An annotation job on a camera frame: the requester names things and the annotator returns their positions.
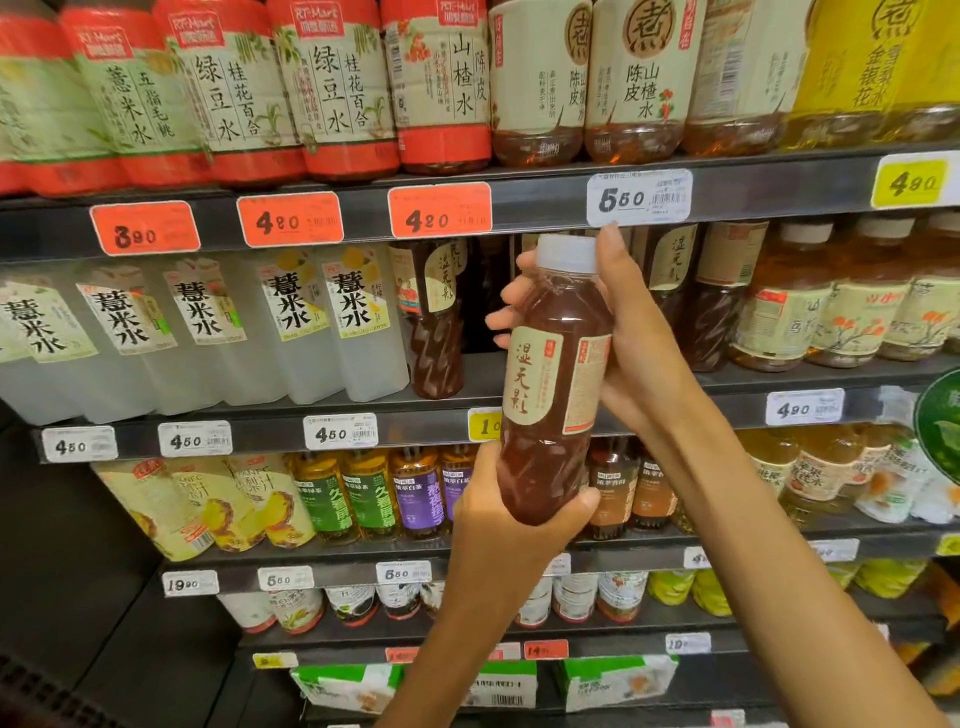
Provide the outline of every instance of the white bottle cap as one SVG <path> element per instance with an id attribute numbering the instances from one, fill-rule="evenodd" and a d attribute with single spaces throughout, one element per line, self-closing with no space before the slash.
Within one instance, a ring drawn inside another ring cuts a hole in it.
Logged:
<path id="1" fill-rule="evenodd" d="M 789 243 L 826 243 L 833 223 L 780 223 L 780 237 Z"/>
<path id="2" fill-rule="evenodd" d="M 856 231 L 867 237 L 906 237 L 913 230 L 912 217 L 882 217 L 862 215 L 856 221 Z"/>
<path id="3" fill-rule="evenodd" d="M 960 232 L 960 210 L 945 210 L 930 215 L 931 230 Z"/>
<path id="4" fill-rule="evenodd" d="M 597 272 L 596 245 L 592 237 L 541 235 L 537 243 L 537 267 L 592 276 Z"/>

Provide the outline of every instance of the white price tag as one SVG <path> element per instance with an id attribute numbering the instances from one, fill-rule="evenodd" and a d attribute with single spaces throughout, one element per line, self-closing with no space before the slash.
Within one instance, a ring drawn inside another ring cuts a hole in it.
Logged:
<path id="1" fill-rule="evenodd" d="M 92 463 L 120 456 L 116 433 L 110 425 L 46 427 L 40 440 L 43 454 L 51 463 Z"/>
<path id="2" fill-rule="evenodd" d="M 606 172 L 587 182 L 587 222 L 592 228 L 681 223 L 690 216 L 692 199 L 688 169 Z"/>
<path id="3" fill-rule="evenodd" d="M 859 539 L 810 541 L 809 544 L 825 564 L 835 561 L 855 561 L 856 552 L 860 549 Z"/>
<path id="4" fill-rule="evenodd" d="M 709 632 L 685 632 L 664 639 L 668 655 L 709 655 L 713 642 Z"/>
<path id="5" fill-rule="evenodd" d="M 284 592 L 288 589 L 313 589 L 313 568 L 261 567 L 256 570 L 261 592 Z"/>
<path id="6" fill-rule="evenodd" d="M 771 392 L 764 420 L 768 427 L 838 423 L 843 417 L 845 394 L 840 388 Z"/>
<path id="7" fill-rule="evenodd" d="M 564 551 L 562 554 L 553 557 L 553 561 L 547 566 L 544 576 L 569 576 L 570 575 L 570 554 Z"/>
<path id="8" fill-rule="evenodd" d="M 233 452 L 233 431 L 226 420 L 195 423 L 163 423 L 156 428 L 163 457 L 229 455 Z"/>
<path id="9" fill-rule="evenodd" d="M 220 593 L 220 579 L 212 569 L 166 571 L 160 577 L 164 596 L 205 596 Z"/>
<path id="10" fill-rule="evenodd" d="M 375 448 L 376 415 L 309 415 L 303 418 L 303 442 L 309 450 Z"/>
<path id="11" fill-rule="evenodd" d="M 376 564 L 377 584 L 418 584 L 433 581 L 429 561 L 379 561 Z"/>
<path id="12" fill-rule="evenodd" d="M 729 711 L 710 711 L 710 725 L 713 728 L 741 728 L 747 724 L 747 712 L 743 708 Z"/>
<path id="13" fill-rule="evenodd" d="M 710 560 L 702 546 L 688 546 L 684 549 L 684 569 L 709 569 Z"/>

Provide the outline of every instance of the purple label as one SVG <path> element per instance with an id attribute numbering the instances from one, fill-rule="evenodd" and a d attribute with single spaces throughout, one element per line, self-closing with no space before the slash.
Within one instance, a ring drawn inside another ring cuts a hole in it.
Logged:
<path id="1" fill-rule="evenodd" d="M 444 521 L 437 472 L 413 477 L 395 477 L 396 503 L 407 528 L 433 528 Z"/>
<path id="2" fill-rule="evenodd" d="M 453 521 L 453 506 L 460 496 L 464 494 L 464 488 L 470 482 L 473 476 L 473 468 L 462 468 L 459 471 L 447 470 L 444 468 L 444 497 L 446 498 L 446 516 Z"/>

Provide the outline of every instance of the yellow price tag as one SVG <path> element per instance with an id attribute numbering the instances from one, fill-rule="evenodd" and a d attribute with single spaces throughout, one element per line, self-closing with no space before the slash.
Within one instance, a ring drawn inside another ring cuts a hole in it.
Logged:
<path id="1" fill-rule="evenodd" d="M 874 208 L 935 206 L 941 203 L 949 171 L 946 156 L 888 155 L 880 160 L 874 180 Z"/>
<path id="2" fill-rule="evenodd" d="M 937 556 L 960 556 L 960 533 L 945 533 L 937 546 Z"/>
<path id="3" fill-rule="evenodd" d="M 467 432 L 472 443 L 485 443 L 500 437 L 500 407 L 472 407 L 467 412 Z"/>
<path id="4" fill-rule="evenodd" d="M 253 666 L 257 669 L 283 669 L 299 667 L 296 652 L 257 652 L 253 655 Z"/>

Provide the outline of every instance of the plastic bottle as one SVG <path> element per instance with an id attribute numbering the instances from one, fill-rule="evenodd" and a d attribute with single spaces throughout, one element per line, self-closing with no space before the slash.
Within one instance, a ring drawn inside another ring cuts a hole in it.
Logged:
<path id="1" fill-rule="evenodd" d="M 855 147 L 876 134 L 918 47 L 924 3 L 889 10 L 876 0 L 814 3 L 806 69 L 782 148 Z"/>
<path id="2" fill-rule="evenodd" d="M 590 237 L 540 236 L 534 289 L 510 338 L 497 479 L 528 524 L 549 520 L 585 481 L 613 331 L 594 248 Z"/>
<path id="3" fill-rule="evenodd" d="M 112 346 L 143 368 L 161 415 L 212 406 L 221 399 L 214 375 L 204 370 L 203 355 L 177 321 L 176 309 L 165 297 L 161 299 L 167 310 L 158 302 L 163 282 L 155 271 L 135 265 L 81 265 L 75 278 L 79 296 L 71 291 L 65 299 L 71 304 L 73 298 L 82 299 L 76 306 L 88 305 Z"/>
<path id="4" fill-rule="evenodd" d="M 390 477 L 407 536 L 431 539 L 444 530 L 444 495 L 436 448 L 397 448 L 390 454 Z"/>
<path id="5" fill-rule="evenodd" d="M 464 494 L 464 488 L 473 477 L 473 463 L 477 457 L 476 445 L 444 445 L 440 449 L 440 475 L 444 479 L 446 518 L 453 523 L 453 506 Z"/>
<path id="6" fill-rule="evenodd" d="M 383 0 L 380 14 L 403 168 L 414 175 L 456 175 L 486 167 L 486 2 Z"/>
<path id="7" fill-rule="evenodd" d="M 344 486 L 365 539 L 393 539 L 400 532 L 396 494 L 385 449 L 346 450 L 341 456 Z"/>
<path id="8" fill-rule="evenodd" d="M 800 444 L 790 427 L 738 429 L 740 445 L 747 451 L 756 474 L 769 483 L 774 495 L 780 497 L 786 487 L 793 464 L 800 455 Z"/>
<path id="9" fill-rule="evenodd" d="M 536 629 L 550 616 L 550 601 L 553 594 L 553 577 L 544 576 L 527 600 L 523 602 L 520 611 L 516 613 L 514 624 L 527 629 Z"/>
<path id="10" fill-rule="evenodd" d="M 270 592 L 270 608 L 280 626 L 292 635 L 313 629 L 324 615 L 324 606 L 324 592 L 320 589 Z"/>
<path id="11" fill-rule="evenodd" d="M 884 523 L 906 521 L 920 491 L 937 471 L 913 431 L 903 426 L 897 430 L 892 446 L 856 501 L 857 510 Z"/>
<path id="12" fill-rule="evenodd" d="M 631 256 L 671 327 L 680 315 L 699 228 L 696 224 L 638 226 L 631 235 Z"/>
<path id="13" fill-rule="evenodd" d="M 734 157 L 777 145 L 804 72 L 810 6 L 708 0 L 685 152 Z"/>
<path id="14" fill-rule="evenodd" d="M 306 165 L 264 5 L 157 0 L 154 18 L 182 69 L 214 179 L 250 187 L 302 177 Z"/>
<path id="15" fill-rule="evenodd" d="M 605 571 L 597 586 L 597 609 L 611 621 L 636 619 L 647 587 L 649 571 Z"/>
<path id="16" fill-rule="evenodd" d="M 828 246 L 837 281 L 807 361 L 849 369 L 874 358 L 910 284 L 912 266 L 902 243 L 913 223 L 912 217 L 863 215 L 848 240 Z"/>
<path id="17" fill-rule="evenodd" d="M 715 617 L 729 617 L 733 614 L 727 595 L 720 586 L 713 569 L 700 569 L 693 579 L 693 600 L 697 606 Z"/>
<path id="18" fill-rule="evenodd" d="M 453 397 L 464 386 L 453 247 L 450 240 L 390 244 L 410 385 L 429 400 Z"/>
<path id="19" fill-rule="evenodd" d="M 579 624 L 590 619 L 597 597 L 598 573 L 572 573 L 553 580 L 553 611 L 565 621 Z"/>
<path id="20" fill-rule="evenodd" d="M 317 533 L 331 544 L 356 541 L 359 534 L 337 467 L 337 454 L 301 452 L 294 460 L 294 478 Z"/>
<path id="21" fill-rule="evenodd" d="M 906 243 L 913 282 L 883 337 L 885 359 L 919 361 L 938 352 L 960 319 L 960 211 L 930 216 Z"/>
<path id="22" fill-rule="evenodd" d="M 378 584 L 376 595 L 390 619 L 409 619 L 420 611 L 420 584 Z"/>
<path id="23" fill-rule="evenodd" d="M 707 3 L 597 0 L 587 94 L 594 161 L 666 159 L 684 135 Z"/>
<path id="24" fill-rule="evenodd" d="M 597 437 L 590 442 L 590 486 L 600 491 L 600 505 L 587 525 L 591 539 L 606 541 L 623 533 L 634 503 L 639 459 L 635 437 Z"/>
<path id="25" fill-rule="evenodd" d="M 663 528 L 677 507 L 670 481 L 647 449 L 640 455 L 631 528 Z"/>
<path id="26" fill-rule="evenodd" d="M 827 260 L 832 223 L 780 223 L 764 246 L 728 349 L 741 367 L 786 372 L 804 360 L 836 273 Z"/>
<path id="27" fill-rule="evenodd" d="M 787 515 L 800 525 L 814 512 L 830 510 L 848 481 L 852 465 L 863 454 L 863 436 L 852 425 L 809 425 L 797 427 L 800 456 L 793 464 L 780 503 Z"/>
<path id="28" fill-rule="evenodd" d="M 170 475 L 200 514 L 224 551 L 247 551 L 266 535 L 253 501 L 237 487 L 227 463 L 219 457 L 167 460 Z"/>
<path id="29" fill-rule="evenodd" d="M 686 601 L 696 577 L 695 570 L 651 571 L 647 591 L 657 601 L 676 607 Z"/>
<path id="30" fill-rule="evenodd" d="M 287 396 L 312 404 L 344 388 L 324 311 L 320 272 L 302 248 L 264 251 L 245 259 L 247 283 L 262 292 L 259 307 L 273 321 L 276 362 Z"/>
<path id="31" fill-rule="evenodd" d="M 12 321 L 0 313 L 0 400 L 28 425 L 43 426 L 83 414 L 66 391 L 44 374 Z"/>
<path id="32" fill-rule="evenodd" d="M 170 561 L 192 559 L 213 546 L 213 534 L 162 460 L 111 460 L 90 467 Z"/>
<path id="33" fill-rule="evenodd" d="M 156 406 L 154 389 L 137 357 L 121 356 L 80 301 L 76 265 L 17 266 L 0 273 L 0 316 L 43 374 L 92 423 L 145 415 Z"/>
<path id="34" fill-rule="evenodd" d="M 268 342 L 276 326 L 236 255 L 162 258 L 167 291 L 220 395 L 237 407 L 276 401 L 287 394 Z"/>
<path id="35" fill-rule="evenodd" d="M 327 246 L 317 259 L 347 396 L 370 401 L 403 389 L 410 374 L 387 246 Z"/>
<path id="36" fill-rule="evenodd" d="M 583 146 L 591 16 L 584 0 L 492 0 L 491 126 L 505 166 L 567 164 Z"/>
<path id="37" fill-rule="evenodd" d="M 922 560 L 867 559 L 853 582 L 870 594 L 884 599 L 905 595 L 924 572 L 928 562 Z"/>
<path id="38" fill-rule="evenodd" d="M 674 326 L 680 351 L 694 372 L 715 372 L 723 366 L 767 226 L 710 223 L 707 228 L 696 276 Z"/>
<path id="39" fill-rule="evenodd" d="M 946 141 L 960 133 L 960 74 L 954 65 L 960 51 L 953 31 L 957 27 L 960 5 L 926 0 L 917 44 L 877 135 L 879 141 Z"/>
<path id="40" fill-rule="evenodd" d="M 50 8 L 39 0 L 0 5 L 0 60 L 7 69 L 0 121 L 36 194 L 84 195 L 130 183 Z"/>
<path id="41" fill-rule="evenodd" d="M 330 606 L 345 627 L 361 627 L 371 620 L 379 607 L 376 589 L 371 585 L 359 587 L 327 587 L 324 589 Z"/>
<path id="42" fill-rule="evenodd" d="M 180 65 L 149 0 L 70 0 L 60 25 L 130 181 L 140 187 L 211 182 Z"/>
<path id="43" fill-rule="evenodd" d="M 274 546 L 303 546 L 317 535 L 282 455 L 231 455 L 227 463 Z"/>
<path id="44" fill-rule="evenodd" d="M 331 182 L 400 167 L 376 0 L 269 0 L 306 168 Z"/>
<path id="45" fill-rule="evenodd" d="M 270 610 L 270 595 L 265 592 L 217 595 L 217 599 L 248 635 L 255 635 L 276 624 L 276 615 Z"/>

